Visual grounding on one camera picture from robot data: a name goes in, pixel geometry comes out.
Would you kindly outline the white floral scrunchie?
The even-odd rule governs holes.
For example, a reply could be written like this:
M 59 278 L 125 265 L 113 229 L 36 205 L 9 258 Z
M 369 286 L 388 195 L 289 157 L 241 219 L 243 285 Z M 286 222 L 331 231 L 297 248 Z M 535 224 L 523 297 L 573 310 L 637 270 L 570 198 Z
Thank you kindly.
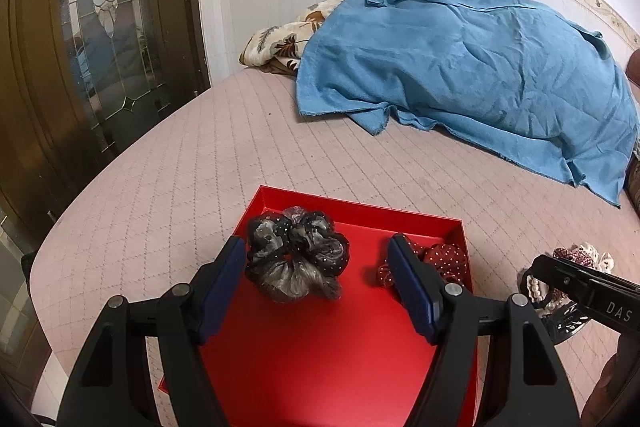
M 597 248 L 589 243 L 581 243 L 575 248 L 577 262 L 585 267 L 611 274 L 615 261 L 609 253 L 599 253 Z

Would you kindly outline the black hair claw clip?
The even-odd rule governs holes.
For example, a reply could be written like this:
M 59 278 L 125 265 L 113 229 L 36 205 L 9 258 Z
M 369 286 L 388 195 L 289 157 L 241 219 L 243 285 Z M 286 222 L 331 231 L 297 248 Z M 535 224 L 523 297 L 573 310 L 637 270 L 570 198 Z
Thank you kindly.
M 575 303 L 562 306 L 541 317 L 541 322 L 555 346 L 579 333 L 589 321 L 590 317 Z

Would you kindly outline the red plaid scrunchie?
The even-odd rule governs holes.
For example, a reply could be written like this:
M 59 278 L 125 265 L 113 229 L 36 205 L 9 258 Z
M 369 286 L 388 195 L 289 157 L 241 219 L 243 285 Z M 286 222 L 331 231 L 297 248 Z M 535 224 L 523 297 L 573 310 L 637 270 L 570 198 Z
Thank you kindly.
M 555 248 L 553 258 L 573 262 L 576 265 L 582 265 L 587 268 L 594 267 L 593 257 L 579 245 L 574 245 L 570 249 L 564 247 Z

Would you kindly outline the red polka dot scrunchie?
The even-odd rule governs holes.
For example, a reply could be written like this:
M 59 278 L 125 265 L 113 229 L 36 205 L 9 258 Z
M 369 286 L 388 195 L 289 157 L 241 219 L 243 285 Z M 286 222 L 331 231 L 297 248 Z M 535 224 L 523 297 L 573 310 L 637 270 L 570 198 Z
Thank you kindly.
M 423 246 L 408 236 L 400 236 L 408 245 L 413 256 L 424 265 L 433 265 L 446 283 L 456 283 L 469 287 L 469 261 L 462 247 L 456 243 L 436 243 Z

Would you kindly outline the red shallow tray box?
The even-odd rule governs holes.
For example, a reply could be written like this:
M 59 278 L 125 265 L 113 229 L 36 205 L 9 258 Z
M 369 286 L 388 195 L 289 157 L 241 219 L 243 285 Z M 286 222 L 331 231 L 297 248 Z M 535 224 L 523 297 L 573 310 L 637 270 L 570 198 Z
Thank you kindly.
M 267 211 L 320 210 L 349 241 L 340 299 L 276 303 L 241 277 L 200 355 L 226 426 L 400 426 L 435 349 L 376 278 L 402 233 L 420 246 L 465 245 L 461 221 L 259 187 L 235 229 Z

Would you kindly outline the pink quilted mattress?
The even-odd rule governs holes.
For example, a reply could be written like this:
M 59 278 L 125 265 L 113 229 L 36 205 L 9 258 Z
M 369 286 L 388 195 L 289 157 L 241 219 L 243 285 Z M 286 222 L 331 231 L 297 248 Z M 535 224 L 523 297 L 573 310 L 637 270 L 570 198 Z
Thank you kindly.
M 62 214 L 40 247 L 32 302 L 70 373 L 107 300 L 163 295 L 218 254 L 261 186 L 462 222 L 477 294 L 501 298 L 534 258 L 581 243 L 639 277 L 639 218 L 454 139 L 391 122 L 305 118 L 291 78 L 256 69 L 143 135 Z

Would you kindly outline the black grey organza scrunchie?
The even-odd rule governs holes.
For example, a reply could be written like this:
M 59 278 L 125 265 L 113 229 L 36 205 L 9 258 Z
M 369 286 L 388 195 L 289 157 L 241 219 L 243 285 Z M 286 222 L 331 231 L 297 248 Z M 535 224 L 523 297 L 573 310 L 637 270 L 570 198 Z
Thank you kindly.
M 266 211 L 247 225 L 246 276 L 278 303 L 314 294 L 341 298 L 338 278 L 350 261 L 349 241 L 319 210 Z

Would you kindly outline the blue cloth blanket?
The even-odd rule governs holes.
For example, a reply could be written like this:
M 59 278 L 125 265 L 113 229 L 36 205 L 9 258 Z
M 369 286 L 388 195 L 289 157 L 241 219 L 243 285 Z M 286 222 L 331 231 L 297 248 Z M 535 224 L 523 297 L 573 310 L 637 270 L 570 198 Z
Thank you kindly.
M 296 102 L 371 134 L 443 127 L 612 205 L 639 127 L 602 36 L 532 0 L 344 0 L 304 49 Z

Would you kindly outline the brown door with stained glass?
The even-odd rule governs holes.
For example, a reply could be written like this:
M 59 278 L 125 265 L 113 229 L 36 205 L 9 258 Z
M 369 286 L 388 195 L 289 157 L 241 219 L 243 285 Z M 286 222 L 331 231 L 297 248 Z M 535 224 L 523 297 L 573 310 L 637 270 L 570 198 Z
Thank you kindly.
M 91 180 L 209 85 L 198 0 L 1 0 L 1 228 L 34 251 Z

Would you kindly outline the floral cream pillow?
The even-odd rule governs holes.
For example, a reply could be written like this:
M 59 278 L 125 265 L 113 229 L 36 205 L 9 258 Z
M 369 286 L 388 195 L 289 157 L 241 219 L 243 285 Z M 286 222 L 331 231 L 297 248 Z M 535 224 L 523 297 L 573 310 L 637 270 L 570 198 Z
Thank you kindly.
M 256 31 L 240 53 L 240 64 L 295 77 L 307 43 L 343 1 L 321 1 L 311 5 L 294 22 Z

